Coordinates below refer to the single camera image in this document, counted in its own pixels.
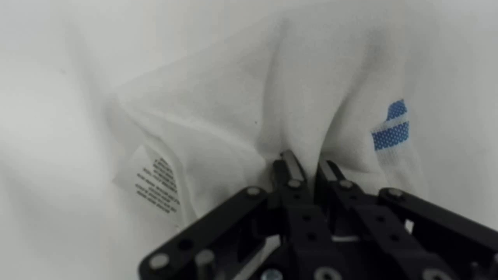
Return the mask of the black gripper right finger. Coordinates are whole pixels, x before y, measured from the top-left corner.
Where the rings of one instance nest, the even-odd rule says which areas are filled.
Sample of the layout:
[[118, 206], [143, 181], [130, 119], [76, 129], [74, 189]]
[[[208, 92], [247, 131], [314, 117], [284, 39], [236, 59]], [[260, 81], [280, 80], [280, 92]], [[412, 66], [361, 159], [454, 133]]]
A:
[[367, 195], [320, 161], [314, 201], [372, 280], [498, 280], [498, 232], [400, 189]]

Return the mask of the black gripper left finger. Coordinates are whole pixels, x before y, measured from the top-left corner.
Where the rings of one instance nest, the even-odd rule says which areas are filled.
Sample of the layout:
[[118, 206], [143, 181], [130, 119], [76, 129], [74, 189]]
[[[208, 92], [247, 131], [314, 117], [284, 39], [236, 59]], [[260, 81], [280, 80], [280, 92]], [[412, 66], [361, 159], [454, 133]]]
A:
[[246, 187], [148, 254], [140, 280], [232, 280], [269, 238], [280, 243], [250, 280], [333, 280], [328, 229], [289, 151], [270, 165], [272, 189]]

